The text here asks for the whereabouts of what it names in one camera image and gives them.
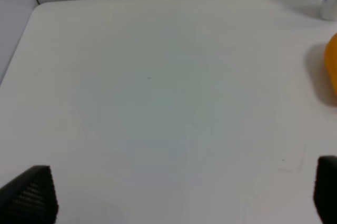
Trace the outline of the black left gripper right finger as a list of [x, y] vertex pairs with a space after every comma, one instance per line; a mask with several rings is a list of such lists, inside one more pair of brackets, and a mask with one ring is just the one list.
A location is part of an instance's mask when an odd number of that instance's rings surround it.
[[318, 158], [313, 201], [324, 224], [336, 223], [336, 156]]

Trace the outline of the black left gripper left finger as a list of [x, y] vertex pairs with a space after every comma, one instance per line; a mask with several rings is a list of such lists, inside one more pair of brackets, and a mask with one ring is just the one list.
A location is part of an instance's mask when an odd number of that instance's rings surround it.
[[58, 210], [47, 165], [32, 166], [1, 187], [1, 223], [55, 223]]

